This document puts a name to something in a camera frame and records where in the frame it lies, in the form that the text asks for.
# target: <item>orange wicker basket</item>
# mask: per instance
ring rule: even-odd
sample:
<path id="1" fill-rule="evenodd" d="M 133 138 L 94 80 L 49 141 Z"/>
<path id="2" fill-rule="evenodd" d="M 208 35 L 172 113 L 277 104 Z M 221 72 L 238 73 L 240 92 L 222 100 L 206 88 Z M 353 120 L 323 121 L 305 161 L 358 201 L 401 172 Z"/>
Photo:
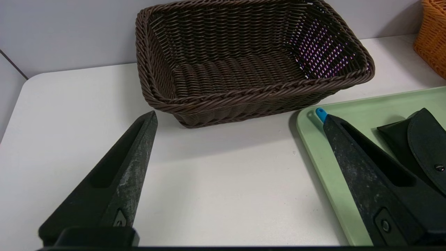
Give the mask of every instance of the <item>orange wicker basket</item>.
<path id="1" fill-rule="evenodd" d="M 424 18 L 414 50 L 446 79 L 446 0 L 422 0 Z"/>

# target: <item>woven basket weave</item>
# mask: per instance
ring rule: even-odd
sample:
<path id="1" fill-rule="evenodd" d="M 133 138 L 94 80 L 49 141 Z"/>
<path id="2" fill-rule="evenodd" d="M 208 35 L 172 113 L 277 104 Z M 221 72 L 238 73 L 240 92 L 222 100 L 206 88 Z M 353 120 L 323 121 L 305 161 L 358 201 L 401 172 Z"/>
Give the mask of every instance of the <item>woven basket weave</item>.
<path id="1" fill-rule="evenodd" d="M 414 50 L 446 79 L 446 0 L 423 0 L 424 17 Z"/>
<path id="2" fill-rule="evenodd" d="M 136 19 L 142 92 L 188 128 L 288 112 L 375 73 L 322 0 L 186 0 Z"/>

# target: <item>white table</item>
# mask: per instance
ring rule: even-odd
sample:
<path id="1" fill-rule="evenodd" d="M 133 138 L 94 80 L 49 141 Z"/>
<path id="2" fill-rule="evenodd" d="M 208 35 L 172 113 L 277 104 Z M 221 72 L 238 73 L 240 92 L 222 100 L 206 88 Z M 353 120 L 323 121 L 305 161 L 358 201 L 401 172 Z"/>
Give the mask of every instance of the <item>white table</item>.
<path id="1" fill-rule="evenodd" d="M 363 40 L 375 78 L 321 104 L 446 84 L 413 40 Z M 28 80 L 0 145 L 2 250 L 38 249 L 38 227 L 150 110 L 135 64 Z M 347 244 L 295 129 L 297 112 L 193 130 L 157 115 L 134 224 L 140 245 Z"/>

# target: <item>scuffed black surface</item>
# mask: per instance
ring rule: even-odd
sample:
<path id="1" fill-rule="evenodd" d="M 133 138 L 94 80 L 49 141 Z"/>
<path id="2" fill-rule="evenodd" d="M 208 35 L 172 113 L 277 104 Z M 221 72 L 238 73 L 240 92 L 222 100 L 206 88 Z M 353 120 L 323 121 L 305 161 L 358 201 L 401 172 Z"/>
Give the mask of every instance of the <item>scuffed black surface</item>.
<path id="1" fill-rule="evenodd" d="M 155 112 L 139 117 L 92 171 L 42 224 L 39 237 L 53 245 L 73 226 L 113 226 L 118 210 L 132 226 L 157 130 Z"/>
<path id="2" fill-rule="evenodd" d="M 376 246 L 386 245 L 375 216 L 386 208 L 406 243 L 446 237 L 446 202 L 348 122 L 328 115 L 324 131 Z"/>

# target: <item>screw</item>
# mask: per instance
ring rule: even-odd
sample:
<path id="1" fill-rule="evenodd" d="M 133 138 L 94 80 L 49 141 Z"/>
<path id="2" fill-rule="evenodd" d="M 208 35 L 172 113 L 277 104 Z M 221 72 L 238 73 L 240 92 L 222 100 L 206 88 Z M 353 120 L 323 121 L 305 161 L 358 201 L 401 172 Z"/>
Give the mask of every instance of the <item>screw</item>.
<path id="1" fill-rule="evenodd" d="M 435 170 L 442 172 L 445 170 L 445 166 L 443 166 L 442 164 L 435 164 L 434 165 Z"/>
<path id="2" fill-rule="evenodd" d="M 381 221 L 381 227 L 383 228 L 384 232 L 390 232 L 390 224 L 387 222 L 387 220 Z"/>

